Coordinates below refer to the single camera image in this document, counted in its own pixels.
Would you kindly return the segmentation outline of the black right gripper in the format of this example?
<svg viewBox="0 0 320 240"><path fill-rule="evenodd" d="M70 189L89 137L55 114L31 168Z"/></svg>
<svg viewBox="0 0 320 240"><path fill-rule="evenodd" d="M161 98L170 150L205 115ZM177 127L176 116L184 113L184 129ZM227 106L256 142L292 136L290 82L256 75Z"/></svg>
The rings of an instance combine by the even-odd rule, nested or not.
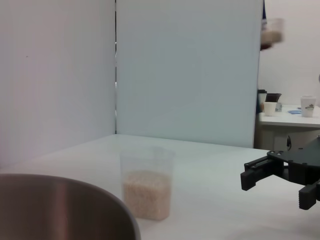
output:
<svg viewBox="0 0 320 240"><path fill-rule="evenodd" d="M244 164L241 189L248 191L272 175L303 185L298 191L298 206L309 210L320 201L320 137L293 151L269 151L267 156Z"/></svg>

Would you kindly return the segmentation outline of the clear plastic cup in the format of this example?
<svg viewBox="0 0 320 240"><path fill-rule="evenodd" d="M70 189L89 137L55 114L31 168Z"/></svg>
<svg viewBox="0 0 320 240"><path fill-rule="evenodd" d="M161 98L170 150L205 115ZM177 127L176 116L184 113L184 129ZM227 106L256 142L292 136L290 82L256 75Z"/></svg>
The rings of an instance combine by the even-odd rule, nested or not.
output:
<svg viewBox="0 0 320 240"><path fill-rule="evenodd" d="M173 184L174 158L175 153L173 151L162 147L140 147L121 152L120 166L122 200L123 178L131 171L153 171L166 174L171 176Z"/></svg>

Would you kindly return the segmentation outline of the stainless steel mixing bowl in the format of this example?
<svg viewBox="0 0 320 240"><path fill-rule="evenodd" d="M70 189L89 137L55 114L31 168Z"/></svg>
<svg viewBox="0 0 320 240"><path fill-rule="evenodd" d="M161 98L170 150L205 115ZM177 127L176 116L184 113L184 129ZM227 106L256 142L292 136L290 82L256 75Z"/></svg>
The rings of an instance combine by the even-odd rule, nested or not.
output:
<svg viewBox="0 0 320 240"><path fill-rule="evenodd" d="M125 204L95 185L0 174L0 240L141 240Z"/></svg>

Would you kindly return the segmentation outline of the plain white paper cup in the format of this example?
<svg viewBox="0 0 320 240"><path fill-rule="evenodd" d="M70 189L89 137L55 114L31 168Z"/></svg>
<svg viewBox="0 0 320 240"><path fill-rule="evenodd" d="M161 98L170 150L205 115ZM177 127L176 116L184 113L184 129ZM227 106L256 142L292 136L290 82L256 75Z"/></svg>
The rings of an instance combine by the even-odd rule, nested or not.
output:
<svg viewBox="0 0 320 240"><path fill-rule="evenodd" d="M275 114L276 111L276 102L264 102L263 103L263 109L264 109L264 115L267 117L271 117Z"/></svg>

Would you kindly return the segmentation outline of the printed paper cup with lid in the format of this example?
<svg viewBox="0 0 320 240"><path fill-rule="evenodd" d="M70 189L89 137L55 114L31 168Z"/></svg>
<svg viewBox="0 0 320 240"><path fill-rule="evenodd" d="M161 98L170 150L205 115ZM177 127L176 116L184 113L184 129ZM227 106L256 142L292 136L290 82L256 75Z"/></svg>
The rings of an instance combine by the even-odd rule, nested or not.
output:
<svg viewBox="0 0 320 240"><path fill-rule="evenodd" d="M300 98L301 116L304 118L312 118L316 106L316 97L312 95L303 95Z"/></svg>

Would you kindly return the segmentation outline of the dark brown bowl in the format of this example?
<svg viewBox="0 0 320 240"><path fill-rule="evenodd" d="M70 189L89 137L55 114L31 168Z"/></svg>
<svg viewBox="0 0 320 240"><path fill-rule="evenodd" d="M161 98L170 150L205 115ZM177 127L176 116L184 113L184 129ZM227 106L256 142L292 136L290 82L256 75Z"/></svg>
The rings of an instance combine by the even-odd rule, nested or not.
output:
<svg viewBox="0 0 320 240"><path fill-rule="evenodd" d="M265 102L277 103L281 97L281 93L267 93Z"/></svg>

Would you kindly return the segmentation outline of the blurred cup with brown filling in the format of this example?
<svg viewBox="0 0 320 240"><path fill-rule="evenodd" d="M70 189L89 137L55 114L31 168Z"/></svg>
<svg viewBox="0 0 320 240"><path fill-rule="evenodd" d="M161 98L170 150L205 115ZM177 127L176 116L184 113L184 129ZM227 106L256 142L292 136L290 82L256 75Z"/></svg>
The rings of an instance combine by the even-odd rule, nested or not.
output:
<svg viewBox="0 0 320 240"><path fill-rule="evenodd" d="M271 48L284 40L283 18L263 19L261 24L260 51Z"/></svg>

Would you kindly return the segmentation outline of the white background table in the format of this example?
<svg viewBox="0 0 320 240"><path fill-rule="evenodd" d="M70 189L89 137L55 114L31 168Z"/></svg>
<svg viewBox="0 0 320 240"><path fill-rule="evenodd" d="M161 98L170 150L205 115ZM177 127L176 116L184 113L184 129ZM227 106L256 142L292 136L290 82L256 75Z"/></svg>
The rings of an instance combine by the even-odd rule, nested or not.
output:
<svg viewBox="0 0 320 240"><path fill-rule="evenodd" d="M320 108L314 109L313 117L291 114L297 105L284 105L281 112L266 116L263 112L258 119L258 144L261 150L290 151L304 148L320 137Z"/></svg>

